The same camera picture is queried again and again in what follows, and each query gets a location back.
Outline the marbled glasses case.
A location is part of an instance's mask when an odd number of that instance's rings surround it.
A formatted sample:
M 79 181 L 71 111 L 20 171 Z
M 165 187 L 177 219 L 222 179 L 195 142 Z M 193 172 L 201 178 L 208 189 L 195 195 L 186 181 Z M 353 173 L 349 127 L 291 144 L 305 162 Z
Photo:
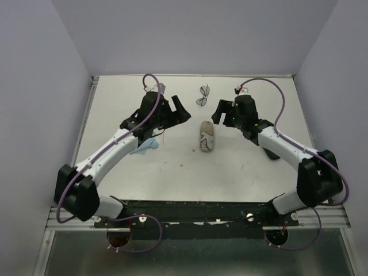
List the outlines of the marbled glasses case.
M 214 126 L 210 121 L 203 121 L 200 125 L 200 150 L 211 152 L 214 149 Z

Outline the blue cleaning cloth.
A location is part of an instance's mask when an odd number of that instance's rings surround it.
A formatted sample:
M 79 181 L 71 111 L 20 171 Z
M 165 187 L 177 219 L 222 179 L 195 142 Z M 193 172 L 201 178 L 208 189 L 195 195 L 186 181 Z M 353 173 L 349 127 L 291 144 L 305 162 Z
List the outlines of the blue cleaning cloth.
M 158 147 L 159 147 L 159 143 L 153 137 L 153 138 L 147 139 L 145 142 L 143 142 L 140 146 L 138 146 L 135 150 L 133 150 L 129 154 L 130 155 L 133 155 L 133 154 L 144 155 L 148 149 L 155 150 Z

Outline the black glasses case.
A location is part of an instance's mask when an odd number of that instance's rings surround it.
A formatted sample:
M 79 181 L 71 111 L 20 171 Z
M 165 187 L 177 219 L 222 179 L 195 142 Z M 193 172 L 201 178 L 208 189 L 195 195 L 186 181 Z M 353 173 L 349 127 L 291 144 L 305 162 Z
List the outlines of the black glasses case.
M 275 161 L 275 160 L 279 160 L 280 159 L 280 157 L 277 154 L 273 153 L 269 149 L 263 147 L 262 150 L 264 150 L 265 154 L 267 155 L 267 157 L 270 160 Z

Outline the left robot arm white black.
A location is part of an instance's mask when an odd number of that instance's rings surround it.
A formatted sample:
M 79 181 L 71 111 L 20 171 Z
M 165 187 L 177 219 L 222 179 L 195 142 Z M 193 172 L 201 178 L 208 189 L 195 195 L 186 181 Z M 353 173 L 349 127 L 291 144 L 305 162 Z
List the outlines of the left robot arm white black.
M 112 196 L 100 196 L 97 187 L 122 158 L 150 139 L 155 129 L 166 130 L 190 119 L 190 113 L 176 95 L 172 101 L 175 110 L 171 110 L 162 94 L 147 92 L 140 107 L 120 124 L 113 137 L 97 152 L 75 166 L 65 164 L 59 169 L 54 193 L 58 222 L 63 222 L 62 209 L 81 221 L 98 216 L 107 217 L 115 227 L 127 222 L 123 203 Z

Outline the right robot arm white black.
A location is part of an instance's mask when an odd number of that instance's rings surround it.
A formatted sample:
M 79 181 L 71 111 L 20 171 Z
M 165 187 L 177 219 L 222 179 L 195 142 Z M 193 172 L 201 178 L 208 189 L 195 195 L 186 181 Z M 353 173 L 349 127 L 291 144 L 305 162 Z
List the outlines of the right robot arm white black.
M 219 124 L 222 116 L 223 125 L 237 128 L 245 139 L 262 147 L 271 158 L 282 159 L 297 171 L 296 188 L 272 199 L 271 207 L 265 210 L 264 217 L 269 224 L 278 225 L 287 213 L 313 208 L 342 192 L 335 155 L 282 136 L 271 122 L 258 117 L 250 95 L 237 96 L 233 101 L 221 99 L 212 115 L 213 123 Z

